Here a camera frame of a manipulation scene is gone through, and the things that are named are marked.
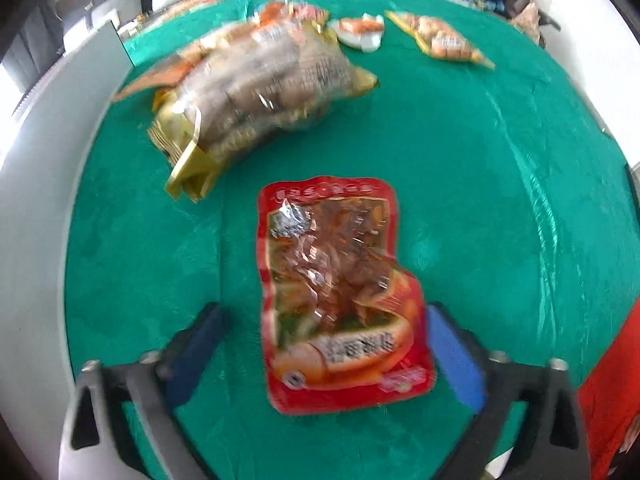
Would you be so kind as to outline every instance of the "pile of snack packages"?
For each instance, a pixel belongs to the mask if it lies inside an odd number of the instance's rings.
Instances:
[[[446,22],[387,17],[428,56],[493,64]],[[172,171],[174,198],[202,199],[240,156],[277,132],[318,120],[332,101],[374,89],[338,38],[380,46],[382,16],[344,17],[304,0],[271,0],[250,19],[206,34],[123,88],[157,88],[148,133]],[[398,206],[371,178],[316,178],[267,186],[259,199],[262,336],[272,404],[321,413],[430,390],[434,370],[417,280],[398,266]]]

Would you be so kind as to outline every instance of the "bolt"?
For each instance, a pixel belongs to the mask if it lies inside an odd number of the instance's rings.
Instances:
[[[562,359],[558,359],[556,357],[549,359],[549,366],[551,366],[553,370],[560,370],[561,372],[565,372],[569,369],[569,365],[566,361],[562,361]]]
[[[83,372],[93,372],[96,368],[100,366],[100,361],[98,359],[89,359],[82,365]]]
[[[501,350],[494,350],[489,352],[489,361],[493,361],[494,363],[508,363],[510,359],[507,357],[507,354]]]
[[[158,350],[152,350],[151,352],[145,352],[140,356],[140,364],[151,365],[157,363],[160,360],[161,353]]]

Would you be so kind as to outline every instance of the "red food package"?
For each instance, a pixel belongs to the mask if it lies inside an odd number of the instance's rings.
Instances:
[[[396,262],[398,206],[375,178],[277,182],[258,197],[268,395],[287,415],[431,390],[420,283]]]

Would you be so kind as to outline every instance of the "green table surface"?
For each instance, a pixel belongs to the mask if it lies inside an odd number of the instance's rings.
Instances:
[[[130,77],[264,1],[227,0],[130,40]],[[308,1],[336,18],[386,9],[439,16],[497,68],[430,59],[387,21],[379,51],[343,49],[380,78],[379,88],[261,146],[198,204],[163,190],[170,168],[146,136],[152,92],[113,105],[70,230],[71,361],[78,372],[89,358],[135,360],[218,300],[232,330],[177,416],[220,480],[426,479],[472,416],[442,379],[426,396],[335,415],[283,416],[268,403],[258,192],[318,174],[387,181],[400,208],[398,259],[425,296],[445,303],[489,349],[530,364],[565,359],[577,386],[640,290],[625,160],[564,71],[501,20],[443,0]],[[510,446],[517,416],[496,452]]]

